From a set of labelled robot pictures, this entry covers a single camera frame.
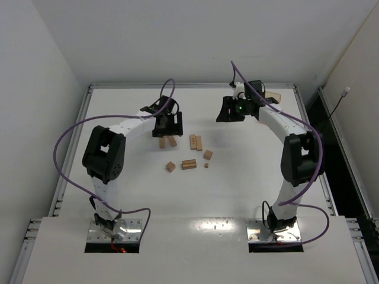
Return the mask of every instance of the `table surface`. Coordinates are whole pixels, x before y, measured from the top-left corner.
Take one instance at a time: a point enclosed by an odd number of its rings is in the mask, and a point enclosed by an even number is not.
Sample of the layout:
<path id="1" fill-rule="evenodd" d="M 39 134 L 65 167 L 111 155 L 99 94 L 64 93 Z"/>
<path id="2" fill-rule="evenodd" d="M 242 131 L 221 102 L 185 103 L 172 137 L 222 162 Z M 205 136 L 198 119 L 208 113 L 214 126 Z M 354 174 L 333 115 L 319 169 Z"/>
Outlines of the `table surface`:
<path id="1" fill-rule="evenodd" d="M 268 91 L 281 93 L 282 109 L 300 117 L 292 89 Z M 158 89 L 95 89 L 86 117 L 135 114 L 158 93 Z M 138 255 L 84 254 L 94 211 L 88 196 L 68 185 L 59 217 L 42 222 L 23 283 L 365 283 L 344 217 L 331 217 L 328 233 L 305 245 L 304 253 L 248 253 L 245 218 L 260 218 L 262 201 L 276 200 L 282 183 L 282 144 L 252 117 L 216 123 L 222 97 L 230 94 L 226 88 L 177 89 L 175 99 L 184 119 L 178 146 L 160 149 L 158 139 L 148 133 L 127 145 L 119 177 L 122 209 L 152 209 Z M 120 121 L 84 125 L 71 179 L 92 189 L 81 165 L 91 130 Z M 210 161 L 203 159 L 203 152 L 190 150 L 190 134 L 202 136 L 204 151 L 213 151 Z M 188 159 L 196 159 L 198 167 L 182 170 L 181 161 Z M 176 164 L 172 173 L 165 169 L 169 161 Z M 302 203 L 327 210 L 318 180 Z M 196 225 L 215 220 L 209 217 L 227 218 L 234 225 L 228 230 Z M 146 214 L 130 218 L 146 219 Z M 316 210 L 299 208 L 298 219 L 303 240 L 325 227 L 325 218 Z"/>

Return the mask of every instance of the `metal base plate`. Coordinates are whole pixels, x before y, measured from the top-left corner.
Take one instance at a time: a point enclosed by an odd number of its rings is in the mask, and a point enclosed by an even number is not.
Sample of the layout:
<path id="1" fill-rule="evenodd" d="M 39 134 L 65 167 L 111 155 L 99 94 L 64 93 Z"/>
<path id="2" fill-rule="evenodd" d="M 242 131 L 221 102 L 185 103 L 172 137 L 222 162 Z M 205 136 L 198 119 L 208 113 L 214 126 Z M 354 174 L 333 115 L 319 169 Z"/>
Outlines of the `metal base plate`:
<path id="1" fill-rule="evenodd" d="M 248 219 L 246 220 L 246 231 L 248 234 L 249 252 L 303 251 L 297 221 L 293 227 L 287 227 L 285 230 L 272 233 L 263 225 L 262 219 Z M 279 248 L 283 244 L 295 245 Z"/>
<path id="2" fill-rule="evenodd" d="M 139 242 L 142 231 L 141 219 L 123 219 L 126 227 L 123 228 L 125 232 L 122 240 L 117 240 L 117 244 L 136 244 Z M 89 225 L 87 243 L 110 243 L 111 237 L 103 231 L 103 229 L 96 225 L 94 220 L 91 220 Z"/>

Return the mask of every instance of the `white wall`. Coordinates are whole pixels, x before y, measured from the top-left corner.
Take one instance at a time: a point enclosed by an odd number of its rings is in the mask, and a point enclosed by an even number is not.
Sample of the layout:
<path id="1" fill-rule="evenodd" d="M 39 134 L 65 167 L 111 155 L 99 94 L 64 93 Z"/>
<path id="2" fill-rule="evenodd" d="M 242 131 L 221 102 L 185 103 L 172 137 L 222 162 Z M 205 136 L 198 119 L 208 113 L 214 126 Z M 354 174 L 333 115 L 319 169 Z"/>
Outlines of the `white wall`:
<path id="1" fill-rule="evenodd" d="M 379 4 L 374 8 L 325 87 L 329 108 L 351 88 L 333 118 L 337 120 L 379 216 Z"/>
<path id="2" fill-rule="evenodd" d="M 81 82 L 295 82 L 308 98 L 377 0 L 33 0 Z"/>
<path id="3" fill-rule="evenodd" d="M 31 1 L 2 0 L 0 283 L 10 279 L 29 219 L 49 211 L 54 142 L 74 122 L 83 92 Z"/>

